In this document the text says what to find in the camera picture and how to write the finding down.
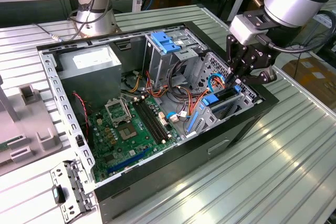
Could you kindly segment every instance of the metal bracket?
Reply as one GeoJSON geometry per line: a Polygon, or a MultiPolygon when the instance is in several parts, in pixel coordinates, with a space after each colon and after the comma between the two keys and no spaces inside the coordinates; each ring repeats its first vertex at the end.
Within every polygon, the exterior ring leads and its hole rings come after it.
{"type": "Polygon", "coordinates": [[[81,177],[86,175],[80,171],[80,165],[80,161],[64,161],[50,171],[55,185],[52,193],[65,223],[73,222],[96,205],[93,193],[84,193],[81,177]]]}

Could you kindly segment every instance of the aluminum profile table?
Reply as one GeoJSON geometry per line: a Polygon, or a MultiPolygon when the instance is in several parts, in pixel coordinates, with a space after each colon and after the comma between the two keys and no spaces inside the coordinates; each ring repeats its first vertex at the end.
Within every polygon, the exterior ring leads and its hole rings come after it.
{"type": "MultiPolygon", "coordinates": [[[[197,6],[117,15],[122,30],[193,21],[225,48],[227,27],[197,6]]],[[[69,22],[43,26],[62,39],[69,22]]],[[[0,74],[6,94],[39,89],[64,145],[50,157],[0,177],[1,223],[62,223],[49,170],[74,158],[36,46],[53,42],[39,28],[0,29],[0,74]]],[[[324,223],[336,207],[336,115],[276,69],[266,85],[279,104],[245,139],[112,223],[324,223]]],[[[75,224],[101,223],[98,212],[75,224]]]]}

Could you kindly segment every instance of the blue clip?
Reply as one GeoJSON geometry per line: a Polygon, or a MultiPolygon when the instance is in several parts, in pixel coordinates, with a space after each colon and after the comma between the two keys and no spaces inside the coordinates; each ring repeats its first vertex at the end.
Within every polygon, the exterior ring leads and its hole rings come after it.
{"type": "Polygon", "coordinates": [[[238,85],[235,85],[234,88],[235,88],[235,90],[237,91],[237,93],[240,93],[241,90],[242,90],[241,87],[238,86],[238,85]]]}
{"type": "Polygon", "coordinates": [[[218,98],[214,94],[208,94],[205,98],[202,99],[202,102],[208,106],[210,104],[213,104],[214,102],[217,102],[218,98]]]}
{"type": "Polygon", "coordinates": [[[167,36],[164,32],[160,31],[158,33],[152,33],[151,38],[155,41],[155,43],[163,50],[165,54],[169,54],[171,52],[180,51],[181,47],[176,45],[172,38],[167,36]]]}
{"type": "Polygon", "coordinates": [[[209,102],[205,98],[202,99],[202,102],[205,104],[205,106],[209,105],[209,102]]]}

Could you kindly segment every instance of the green motherboard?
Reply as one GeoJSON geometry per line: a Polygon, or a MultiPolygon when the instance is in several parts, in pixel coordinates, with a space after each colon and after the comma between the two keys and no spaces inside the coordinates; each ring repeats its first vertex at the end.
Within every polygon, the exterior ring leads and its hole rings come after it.
{"type": "MultiPolygon", "coordinates": [[[[158,114],[161,110],[154,99],[148,97],[144,103],[153,113],[153,118],[160,122],[158,114]]],[[[123,115],[119,106],[108,107],[111,114],[103,109],[89,116],[93,128],[94,148],[91,148],[91,152],[96,161],[93,167],[96,182],[103,181],[180,141],[174,127],[168,124],[161,128],[169,134],[169,140],[158,143],[139,116],[135,104],[127,102],[125,105],[131,114],[131,120],[122,122],[117,127],[113,127],[110,116],[114,119],[123,115]]]]}

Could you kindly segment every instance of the blue pcie slot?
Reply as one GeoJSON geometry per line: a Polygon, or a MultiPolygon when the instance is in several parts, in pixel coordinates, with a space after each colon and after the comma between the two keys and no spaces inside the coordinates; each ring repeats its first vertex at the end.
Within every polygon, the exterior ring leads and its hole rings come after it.
{"type": "Polygon", "coordinates": [[[150,149],[151,148],[147,148],[147,149],[143,150],[141,153],[138,153],[135,156],[130,157],[128,160],[125,160],[118,165],[115,165],[115,166],[112,166],[112,167],[108,168],[107,173],[108,174],[113,173],[113,172],[115,172],[115,171],[117,171],[121,168],[124,168],[124,167],[128,166],[129,164],[133,163],[134,161],[142,159],[145,156],[146,152],[148,152],[150,149]]]}

